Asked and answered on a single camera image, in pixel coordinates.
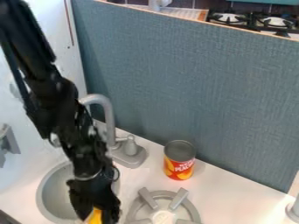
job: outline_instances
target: stovetop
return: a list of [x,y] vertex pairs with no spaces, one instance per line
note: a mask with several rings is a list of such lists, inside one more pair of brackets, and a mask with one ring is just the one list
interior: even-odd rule
[[229,8],[210,10],[206,21],[256,32],[272,32],[274,35],[287,38],[289,34],[299,34],[299,16],[288,13],[237,11]]

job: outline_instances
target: can lid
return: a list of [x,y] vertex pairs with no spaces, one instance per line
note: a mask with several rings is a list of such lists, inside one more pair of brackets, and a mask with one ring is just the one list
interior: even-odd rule
[[176,162],[186,162],[195,158],[196,150],[191,143],[175,140],[166,144],[165,155]]

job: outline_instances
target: can label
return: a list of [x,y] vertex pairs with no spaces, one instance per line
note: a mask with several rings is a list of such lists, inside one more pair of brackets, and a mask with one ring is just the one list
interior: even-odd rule
[[164,172],[171,179],[189,179],[193,174],[194,162],[195,158],[185,162],[176,162],[164,156]]

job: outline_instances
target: blue backsplash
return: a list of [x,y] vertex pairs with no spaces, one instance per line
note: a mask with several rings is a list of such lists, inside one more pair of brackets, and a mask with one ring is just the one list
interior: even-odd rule
[[229,2],[245,2],[245,3],[260,3],[260,4],[290,4],[297,5],[299,0],[227,0]]
[[[287,192],[299,165],[299,43],[73,0],[89,93],[119,128]],[[100,110],[94,117],[102,120]]]

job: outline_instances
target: wall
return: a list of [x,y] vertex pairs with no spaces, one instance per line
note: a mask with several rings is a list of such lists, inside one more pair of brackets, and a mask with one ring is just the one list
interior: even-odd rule
[[[60,72],[78,87],[80,95],[86,94],[86,85],[80,60],[77,35],[73,23],[71,4],[66,1],[73,28],[73,43],[67,23],[65,2],[63,0],[27,1],[56,53]],[[34,156],[46,157],[49,149],[62,155],[61,149],[53,149],[43,141],[27,118],[22,103],[10,93],[10,84],[14,83],[10,69],[0,48],[0,123],[8,123],[21,150],[20,155],[6,154],[4,168],[0,169],[0,192],[5,190],[19,175],[25,166],[34,165]]]
[[112,100],[118,127],[160,144],[188,140],[206,162],[289,189],[298,42],[92,0],[73,9],[87,89]]

